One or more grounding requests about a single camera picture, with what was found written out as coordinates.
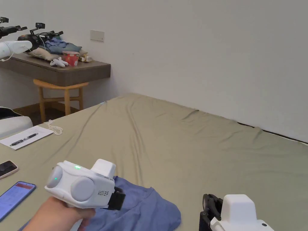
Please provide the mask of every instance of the phone screen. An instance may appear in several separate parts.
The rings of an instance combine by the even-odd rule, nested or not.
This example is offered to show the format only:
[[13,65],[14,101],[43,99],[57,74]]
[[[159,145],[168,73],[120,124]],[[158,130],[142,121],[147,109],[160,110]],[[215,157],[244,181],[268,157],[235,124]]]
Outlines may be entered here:
[[19,181],[2,194],[0,196],[0,221],[26,199],[35,188],[36,185],[34,184]]
[[0,164],[0,176],[3,176],[15,169],[17,169],[17,166],[12,161],[6,161]]

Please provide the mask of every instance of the paper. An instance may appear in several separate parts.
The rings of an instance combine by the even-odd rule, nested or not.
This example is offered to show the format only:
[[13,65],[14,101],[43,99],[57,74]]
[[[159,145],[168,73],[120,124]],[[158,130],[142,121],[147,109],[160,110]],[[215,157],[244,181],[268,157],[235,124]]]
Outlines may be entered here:
[[[25,140],[24,142],[20,143],[20,144],[17,144],[15,146],[11,146],[10,145],[16,141],[19,141],[23,138],[26,138],[34,133],[38,133],[38,135],[28,139],[28,140]],[[5,146],[8,146],[14,150],[17,150],[19,148],[22,148],[28,144],[31,144],[39,139],[42,139],[44,138],[45,136],[48,136],[50,134],[52,134],[53,131],[52,130],[49,130],[49,129],[46,129],[46,128],[42,128],[42,127],[39,127],[39,126],[34,126],[32,128],[29,128],[23,132],[20,132],[20,133],[17,133],[13,136],[10,136],[8,138],[5,138],[3,140],[0,140],[0,143],[1,144],[4,144]]]

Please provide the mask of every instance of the bed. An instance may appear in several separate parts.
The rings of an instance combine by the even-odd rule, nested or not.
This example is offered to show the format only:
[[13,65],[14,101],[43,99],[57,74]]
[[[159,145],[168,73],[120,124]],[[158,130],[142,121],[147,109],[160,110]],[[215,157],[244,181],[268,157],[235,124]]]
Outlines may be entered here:
[[153,187],[181,211],[177,230],[198,230],[202,196],[247,194],[257,216],[276,231],[308,230],[308,146],[174,103],[127,94],[57,119],[50,135],[20,150],[0,146],[0,161],[20,170],[0,181],[37,189],[0,230],[17,230],[49,197],[45,182],[58,162],[91,168],[98,158],[116,174]]

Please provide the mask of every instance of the light switch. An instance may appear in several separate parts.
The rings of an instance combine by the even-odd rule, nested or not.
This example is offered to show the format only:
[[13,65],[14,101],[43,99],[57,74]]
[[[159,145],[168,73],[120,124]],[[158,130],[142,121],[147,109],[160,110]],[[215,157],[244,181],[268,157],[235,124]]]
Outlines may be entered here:
[[94,41],[104,42],[105,32],[90,30],[90,39]]

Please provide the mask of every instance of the pen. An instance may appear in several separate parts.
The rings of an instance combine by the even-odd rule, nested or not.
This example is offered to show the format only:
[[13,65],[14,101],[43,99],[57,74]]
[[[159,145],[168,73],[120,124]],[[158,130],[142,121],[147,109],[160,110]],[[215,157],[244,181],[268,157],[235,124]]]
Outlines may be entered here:
[[35,137],[36,135],[38,135],[38,133],[34,133],[34,134],[32,134],[32,135],[30,135],[30,136],[28,136],[26,138],[23,138],[23,139],[21,139],[19,141],[16,141],[16,142],[12,143],[10,146],[15,146],[17,144],[20,144],[20,143],[24,142],[25,140],[28,140],[28,139],[30,139],[32,137]]

